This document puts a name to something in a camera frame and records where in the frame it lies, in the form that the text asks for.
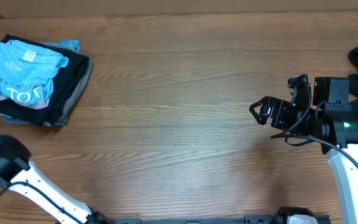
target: folded t-shirt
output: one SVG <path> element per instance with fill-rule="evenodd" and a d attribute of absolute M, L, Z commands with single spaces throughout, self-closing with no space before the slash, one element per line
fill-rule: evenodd
<path fill-rule="evenodd" d="M 65 68 L 61 68 L 53 79 L 54 90 L 50 96 L 49 106 L 44 109 L 33 110 L 26 108 L 13 102 L 11 99 L 0 101 L 0 113 L 17 118 L 23 121 L 43 125 L 44 121 L 48 121 L 54 125 L 60 115 L 63 113 L 64 104 L 73 93 L 81 77 L 86 72 L 89 58 L 72 52 L 68 49 L 57 47 L 49 47 L 44 44 L 36 43 L 20 37 L 6 35 L 1 42 L 6 43 L 9 40 L 20 40 L 22 42 L 44 47 L 55 52 L 61 53 L 69 59 Z"/>
<path fill-rule="evenodd" d="M 28 52 L 35 55 L 26 61 Z M 42 109 L 53 92 L 52 78 L 68 58 L 50 49 L 19 40 L 0 42 L 0 101 L 10 98 L 21 106 Z"/>

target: stack of folded shirts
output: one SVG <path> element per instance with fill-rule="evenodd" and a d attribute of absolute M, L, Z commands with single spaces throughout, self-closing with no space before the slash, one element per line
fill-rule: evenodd
<path fill-rule="evenodd" d="M 93 61 L 77 40 L 0 41 L 0 115 L 11 123 L 63 126 L 90 77 Z"/>

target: white plastic part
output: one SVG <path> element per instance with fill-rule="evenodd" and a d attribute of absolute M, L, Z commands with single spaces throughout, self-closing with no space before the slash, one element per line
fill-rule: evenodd
<path fill-rule="evenodd" d="M 66 192 L 60 189 L 52 181 L 50 181 L 38 168 L 33 161 L 29 161 L 30 169 L 28 171 L 19 172 L 12 180 L 15 182 L 28 182 L 46 196 L 48 196 L 53 202 L 55 202 L 60 208 L 63 208 L 70 215 L 75 217 L 82 223 L 86 223 L 86 217 L 91 214 L 90 208 L 82 202 L 79 202 L 69 196 Z M 18 184 L 9 188 L 31 201 L 35 202 L 53 217 L 55 217 L 62 224 L 77 224 L 78 222 L 72 220 L 69 216 L 61 213 L 51 203 L 49 203 L 43 196 L 30 187 Z"/>
<path fill-rule="evenodd" d="M 358 163 L 358 144 L 348 144 L 343 150 Z M 327 160 L 338 189 L 343 223 L 358 224 L 358 169 L 335 149 L 328 151 Z"/>
<path fill-rule="evenodd" d="M 318 224 L 315 217 L 308 215 L 292 215 L 287 218 L 287 224 Z"/>

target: white label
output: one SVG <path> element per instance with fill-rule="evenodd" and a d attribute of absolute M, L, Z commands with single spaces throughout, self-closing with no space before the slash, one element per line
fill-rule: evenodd
<path fill-rule="evenodd" d="M 36 51 L 28 49 L 24 54 L 23 60 L 32 63 L 32 61 L 34 61 L 34 58 L 36 55 L 37 55 Z"/>

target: black t-shirt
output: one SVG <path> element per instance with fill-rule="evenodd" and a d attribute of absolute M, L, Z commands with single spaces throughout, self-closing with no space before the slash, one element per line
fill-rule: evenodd
<path fill-rule="evenodd" d="M 54 125 L 63 113 L 65 102 L 73 93 L 81 77 L 85 74 L 89 58 L 68 49 L 46 46 L 44 44 L 36 43 L 31 40 L 26 40 L 9 34 L 7 34 L 1 42 L 6 43 L 9 40 L 19 40 L 27 44 L 44 47 L 61 53 L 68 58 L 67 66 L 59 69 L 59 72 L 53 78 L 53 92 L 46 108 L 34 110 L 32 108 L 18 105 L 11 99 L 0 101 L 1 114 L 12 116 L 13 118 L 38 124 L 40 126 L 44 123 L 44 121 L 48 121 L 51 125 Z"/>

